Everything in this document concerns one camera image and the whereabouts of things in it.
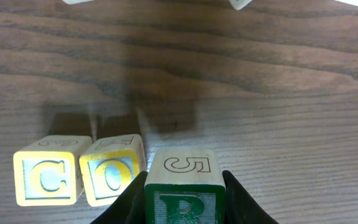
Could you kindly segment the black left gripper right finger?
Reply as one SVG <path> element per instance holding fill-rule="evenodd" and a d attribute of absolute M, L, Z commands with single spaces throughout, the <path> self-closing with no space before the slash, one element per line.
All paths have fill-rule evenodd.
<path fill-rule="evenodd" d="M 230 171 L 223 171 L 223 179 L 226 184 L 225 224 L 278 224 Z"/>

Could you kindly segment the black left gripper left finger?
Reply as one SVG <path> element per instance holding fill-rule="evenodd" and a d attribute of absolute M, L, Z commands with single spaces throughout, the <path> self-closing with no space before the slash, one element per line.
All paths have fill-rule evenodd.
<path fill-rule="evenodd" d="M 147 174 L 147 171 L 140 172 L 91 224 L 146 224 L 144 184 Z"/>

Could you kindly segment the yellow O block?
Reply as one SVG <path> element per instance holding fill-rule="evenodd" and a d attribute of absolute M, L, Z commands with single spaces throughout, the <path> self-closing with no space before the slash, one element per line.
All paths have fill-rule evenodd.
<path fill-rule="evenodd" d="M 139 134 L 98 139 L 80 156 L 79 163 L 92 207 L 112 204 L 147 169 Z"/>

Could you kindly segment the green R block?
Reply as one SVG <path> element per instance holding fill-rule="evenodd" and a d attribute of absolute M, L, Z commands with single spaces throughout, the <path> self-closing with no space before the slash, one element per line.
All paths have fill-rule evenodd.
<path fill-rule="evenodd" d="M 147 223 L 224 223 L 226 185 L 210 149 L 158 150 L 144 194 Z"/>

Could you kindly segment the yellow C block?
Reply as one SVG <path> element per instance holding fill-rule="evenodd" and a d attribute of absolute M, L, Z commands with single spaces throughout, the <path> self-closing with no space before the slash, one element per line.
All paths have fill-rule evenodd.
<path fill-rule="evenodd" d="M 49 135 L 15 152 L 17 204 L 73 205 L 84 191 L 79 158 L 92 143 L 89 136 Z"/>

